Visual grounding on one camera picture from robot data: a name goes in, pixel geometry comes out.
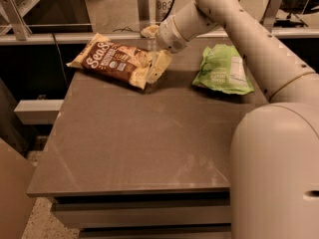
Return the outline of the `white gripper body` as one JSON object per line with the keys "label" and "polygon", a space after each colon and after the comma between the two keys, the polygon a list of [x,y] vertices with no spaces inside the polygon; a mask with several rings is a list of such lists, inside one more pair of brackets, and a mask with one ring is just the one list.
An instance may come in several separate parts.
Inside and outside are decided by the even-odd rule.
{"label": "white gripper body", "polygon": [[173,54],[179,53],[187,44],[187,40],[178,30],[173,16],[168,16],[159,24],[156,40],[162,49]]}

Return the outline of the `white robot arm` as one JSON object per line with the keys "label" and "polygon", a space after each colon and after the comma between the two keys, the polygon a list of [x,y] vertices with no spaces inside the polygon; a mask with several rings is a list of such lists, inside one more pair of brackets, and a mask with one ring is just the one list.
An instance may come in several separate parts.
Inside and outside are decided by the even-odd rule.
{"label": "white robot arm", "polygon": [[319,239],[319,75],[238,0],[191,0],[142,34],[178,53],[216,27],[266,99],[232,138],[231,238]]}

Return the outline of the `yellow taped gripper finger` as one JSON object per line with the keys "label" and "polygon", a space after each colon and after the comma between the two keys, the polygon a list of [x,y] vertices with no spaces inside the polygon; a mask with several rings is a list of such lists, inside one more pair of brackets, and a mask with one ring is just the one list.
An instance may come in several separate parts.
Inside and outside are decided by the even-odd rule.
{"label": "yellow taped gripper finger", "polygon": [[160,50],[152,52],[151,67],[147,75],[147,83],[155,83],[171,63],[171,52],[168,50]]}
{"label": "yellow taped gripper finger", "polygon": [[158,32],[158,29],[159,29],[158,25],[147,26],[141,30],[141,35],[146,38],[152,38]]}

